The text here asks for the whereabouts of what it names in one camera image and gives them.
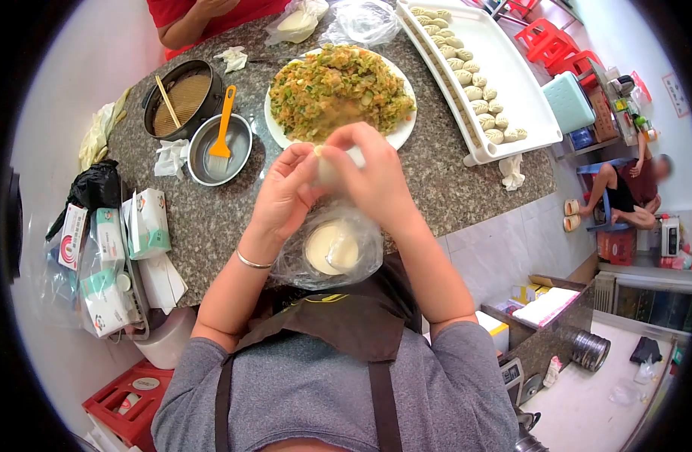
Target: slippers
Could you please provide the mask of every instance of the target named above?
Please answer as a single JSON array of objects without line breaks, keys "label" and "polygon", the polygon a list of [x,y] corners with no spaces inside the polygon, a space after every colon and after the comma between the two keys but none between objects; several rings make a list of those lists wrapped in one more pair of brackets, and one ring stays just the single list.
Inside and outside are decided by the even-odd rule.
[{"label": "slippers", "polygon": [[564,231],[565,232],[572,232],[579,228],[579,225],[582,224],[582,217],[579,215],[570,215],[567,217],[564,217]]},{"label": "slippers", "polygon": [[564,201],[564,216],[574,215],[579,213],[579,201],[567,200]]}]

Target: white plate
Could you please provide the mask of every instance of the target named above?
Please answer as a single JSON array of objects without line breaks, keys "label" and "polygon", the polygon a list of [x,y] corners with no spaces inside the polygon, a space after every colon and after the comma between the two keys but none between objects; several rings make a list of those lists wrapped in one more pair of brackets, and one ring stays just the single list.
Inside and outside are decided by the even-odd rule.
[{"label": "white plate", "polygon": [[[319,54],[322,50],[323,49],[313,49],[313,50],[310,50],[306,53]],[[389,69],[395,74],[396,77],[401,77],[404,80],[404,92],[406,93],[406,95],[409,95],[412,99],[414,99],[414,106],[417,106],[416,105],[416,96],[414,95],[414,88],[411,86],[409,79],[406,78],[406,76],[401,71],[401,69],[397,68],[394,63],[390,62],[388,59],[384,58],[381,55],[379,55],[379,57],[381,57],[383,62],[386,63],[386,66],[389,67]],[[286,137],[286,134],[283,132],[283,127],[279,126],[278,123],[276,122],[276,120],[270,115],[270,88],[268,89],[268,92],[266,93],[266,102],[264,105],[264,109],[265,109],[265,113],[266,113],[266,124],[268,125],[268,131],[270,132],[270,135],[273,137],[273,139],[276,140],[276,142],[278,143],[278,146],[285,149],[295,142],[300,142],[300,140],[295,140],[295,141],[289,140]],[[391,132],[390,134],[388,134],[386,136],[386,140],[388,141],[388,144],[390,144],[391,146],[394,146],[395,149],[399,149],[404,145],[404,143],[409,138],[409,136],[411,135],[411,132],[414,129],[414,124],[416,123],[416,113],[417,113],[417,110],[412,111],[409,114],[409,116],[411,117],[410,120],[407,121],[404,119],[397,126],[395,131]],[[353,158],[356,165],[358,165],[359,167],[363,167],[363,165],[365,164],[365,161],[363,159],[363,155],[361,154],[361,150],[357,146],[354,146],[353,148],[349,149],[347,152],[349,153],[351,158]]]}]

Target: woman's right hand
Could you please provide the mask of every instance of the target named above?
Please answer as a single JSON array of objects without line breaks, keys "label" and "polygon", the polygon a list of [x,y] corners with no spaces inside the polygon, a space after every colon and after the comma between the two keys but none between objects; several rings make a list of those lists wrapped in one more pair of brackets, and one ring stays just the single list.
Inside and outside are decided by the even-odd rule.
[{"label": "woman's right hand", "polygon": [[[344,151],[357,145],[366,160],[360,170]],[[322,155],[339,172],[356,207],[394,235],[412,219],[421,218],[406,185],[393,146],[366,122],[349,124],[325,141]]]}]

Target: red shirt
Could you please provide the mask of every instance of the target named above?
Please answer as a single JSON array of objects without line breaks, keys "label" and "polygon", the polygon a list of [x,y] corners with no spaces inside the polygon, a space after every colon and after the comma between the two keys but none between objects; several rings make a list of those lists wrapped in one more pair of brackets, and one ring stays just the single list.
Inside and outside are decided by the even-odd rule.
[{"label": "red shirt", "polygon": [[[260,19],[269,14],[275,14],[285,9],[289,0],[240,0],[238,6],[235,6],[231,12],[224,16],[213,17],[206,25],[205,30],[196,44],[205,41],[208,38],[224,32],[240,24],[250,22],[251,20]],[[171,24],[184,16],[192,5],[196,4],[196,0],[148,0],[148,8],[150,15],[153,17],[157,28]],[[182,52],[190,49],[191,46],[185,46],[178,50],[167,50],[165,57],[170,59]]]},{"label": "red shirt", "polygon": [[634,200],[641,206],[645,206],[649,201],[655,199],[658,195],[658,185],[655,181],[655,172],[652,168],[652,159],[642,162],[642,171],[640,176],[632,177],[629,175],[629,170],[637,165],[637,159],[632,160],[627,165],[619,169],[619,175],[627,183],[629,192]]}]

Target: apron strap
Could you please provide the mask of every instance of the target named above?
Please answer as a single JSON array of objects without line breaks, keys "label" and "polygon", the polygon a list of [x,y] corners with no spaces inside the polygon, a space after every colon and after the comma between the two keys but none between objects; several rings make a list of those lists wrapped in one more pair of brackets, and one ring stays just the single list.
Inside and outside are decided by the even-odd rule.
[{"label": "apron strap", "polygon": [[381,452],[401,452],[399,418],[396,416],[394,389],[391,387],[391,371],[388,362],[369,362],[368,376],[371,381],[373,416],[376,418],[376,436]]}]

